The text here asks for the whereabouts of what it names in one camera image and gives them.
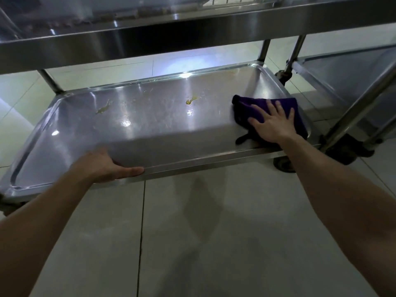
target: cart wheel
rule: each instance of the cart wheel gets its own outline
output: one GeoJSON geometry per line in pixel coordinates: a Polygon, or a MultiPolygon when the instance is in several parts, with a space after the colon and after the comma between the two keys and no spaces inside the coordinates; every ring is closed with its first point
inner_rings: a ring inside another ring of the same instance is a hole
{"type": "Polygon", "coordinates": [[[295,173],[290,159],[287,156],[275,157],[274,167],[285,173],[295,173]]]}
{"type": "Polygon", "coordinates": [[[288,82],[293,74],[286,73],[284,70],[280,70],[279,72],[275,73],[276,78],[280,81],[280,83],[285,86],[286,82],[288,82]]]}

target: forearm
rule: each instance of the forearm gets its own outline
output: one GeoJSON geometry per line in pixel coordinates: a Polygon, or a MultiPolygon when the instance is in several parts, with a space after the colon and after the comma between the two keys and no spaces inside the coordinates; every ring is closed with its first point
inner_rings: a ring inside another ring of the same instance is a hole
{"type": "Polygon", "coordinates": [[[91,182],[71,173],[0,221],[0,288],[28,296],[58,237],[91,182]]]}
{"type": "Polygon", "coordinates": [[[314,211],[339,244],[396,229],[396,201],[384,190],[324,155],[300,136],[280,144],[314,211]]]}

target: microfiber towel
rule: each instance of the microfiber towel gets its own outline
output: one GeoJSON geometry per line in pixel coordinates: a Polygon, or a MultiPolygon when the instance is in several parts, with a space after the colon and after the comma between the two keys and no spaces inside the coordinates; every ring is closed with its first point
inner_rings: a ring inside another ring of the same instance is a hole
{"type": "MultiPolygon", "coordinates": [[[[285,114],[287,117],[289,116],[290,110],[292,108],[294,108],[294,112],[295,112],[294,128],[296,129],[297,134],[302,136],[304,139],[307,139],[308,132],[307,132],[307,130],[304,126],[303,120],[301,119],[301,116],[299,114],[297,100],[295,98],[271,99],[271,102],[274,105],[275,105],[275,101],[280,101],[280,104],[282,105],[283,110],[285,111],[285,114]]],[[[271,144],[271,143],[263,140],[258,135],[258,133],[254,129],[254,127],[252,125],[250,125],[250,123],[248,122],[248,118],[250,118],[250,117],[255,118],[260,123],[264,122],[263,116],[257,110],[255,110],[253,107],[251,107],[251,105],[255,104],[255,105],[261,107],[262,109],[264,109],[265,112],[269,113],[266,99],[247,98],[247,97],[238,96],[236,94],[232,99],[232,104],[234,105],[235,122],[249,131],[244,136],[239,137],[235,141],[235,144],[240,145],[243,142],[245,142],[247,139],[252,139],[252,140],[255,140],[256,142],[266,144],[266,145],[271,144]]]]}

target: food residue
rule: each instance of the food residue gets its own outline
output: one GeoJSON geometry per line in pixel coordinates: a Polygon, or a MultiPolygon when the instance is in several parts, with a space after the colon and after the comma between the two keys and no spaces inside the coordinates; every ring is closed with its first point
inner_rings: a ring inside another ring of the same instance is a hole
{"type": "Polygon", "coordinates": [[[191,102],[192,102],[192,101],[194,101],[194,100],[196,100],[196,99],[198,99],[198,97],[196,97],[196,96],[192,96],[192,98],[191,98],[191,99],[187,99],[187,101],[186,101],[186,104],[187,104],[187,105],[190,105],[190,104],[191,104],[191,102]]]}
{"type": "Polygon", "coordinates": [[[108,109],[109,109],[110,105],[111,105],[111,102],[110,102],[110,100],[107,100],[107,103],[106,103],[106,105],[105,105],[105,106],[103,106],[103,107],[101,107],[101,108],[99,108],[99,109],[98,109],[98,111],[96,112],[96,114],[101,114],[101,113],[104,113],[106,110],[108,110],[108,109]]]}

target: metal pole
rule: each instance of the metal pole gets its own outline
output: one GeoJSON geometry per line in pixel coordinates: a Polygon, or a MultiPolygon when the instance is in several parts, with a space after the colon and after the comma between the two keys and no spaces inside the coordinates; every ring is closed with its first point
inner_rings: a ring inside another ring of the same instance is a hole
{"type": "Polygon", "coordinates": [[[365,142],[363,147],[367,150],[375,150],[380,144],[384,142],[385,137],[396,129],[396,114],[385,125],[379,128],[372,136],[365,142]]]}
{"type": "Polygon", "coordinates": [[[37,70],[37,72],[40,73],[42,78],[44,78],[44,80],[47,82],[47,84],[54,91],[55,94],[62,94],[65,92],[63,89],[61,89],[59,84],[56,83],[52,76],[48,74],[46,70],[37,70]]]}
{"type": "Polygon", "coordinates": [[[270,47],[270,42],[271,42],[270,39],[266,39],[263,42],[263,46],[261,48],[261,52],[260,52],[259,58],[257,59],[258,61],[261,61],[261,62],[264,63],[265,57],[267,56],[268,48],[270,47]]]}
{"type": "Polygon", "coordinates": [[[362,119],[374,106],[378,96],[396,79],[396,63],[389,66],[370,87],[344,113],[339,121],[324,136],[320,150],[325,152],[347,131],[362,119]]]}
{"type": "Polygon", "coordinates": [[[305,37],[306,37],[306,35],[300,35],[298,37],[297,42],[294,46],[293,52],[291,53],[290,58],[286,64],[286,67],[284,70],[285,73],[291,73],[291,71],[293,70],[291,66],[292,66],[293,62],[296,61],[296,59],[301,51],[301,48],[304,44],[305,37]]]}

